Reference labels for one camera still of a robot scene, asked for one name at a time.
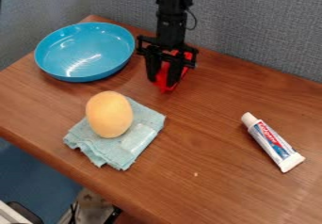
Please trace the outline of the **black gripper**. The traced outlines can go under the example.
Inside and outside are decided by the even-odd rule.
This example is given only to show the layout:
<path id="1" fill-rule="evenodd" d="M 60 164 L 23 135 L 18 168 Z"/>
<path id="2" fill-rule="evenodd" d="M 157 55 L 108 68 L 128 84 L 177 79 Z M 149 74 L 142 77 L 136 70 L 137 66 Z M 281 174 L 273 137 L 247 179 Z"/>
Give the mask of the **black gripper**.
<path id="1" fill-rule="evenodd" d="M 156 36 L 137 35 L 137 53 L 144 55 L 146 78 L 156 81 L 161 60 L 169 61 L 166 86 L 170 88 L 180 80 L 182 66 L 193 69 L 199 50 L 184 43 L 187 12 L 165 14 L 156 13 Z"/>

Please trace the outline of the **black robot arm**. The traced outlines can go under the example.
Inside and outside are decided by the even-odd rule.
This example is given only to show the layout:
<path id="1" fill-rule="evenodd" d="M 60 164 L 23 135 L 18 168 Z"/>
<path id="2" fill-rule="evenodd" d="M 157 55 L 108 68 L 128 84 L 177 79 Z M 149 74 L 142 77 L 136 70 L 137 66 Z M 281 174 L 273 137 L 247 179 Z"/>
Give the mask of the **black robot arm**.
<path id="1" fill-rule="evenodd" d="M 156 36 L 137 36 L 148 80 L 161 92 L 172 91 L 187 69 L 195 68 L 199 50 L 184 43 L 187 14 L 192 0 L 156 0 Z"/>

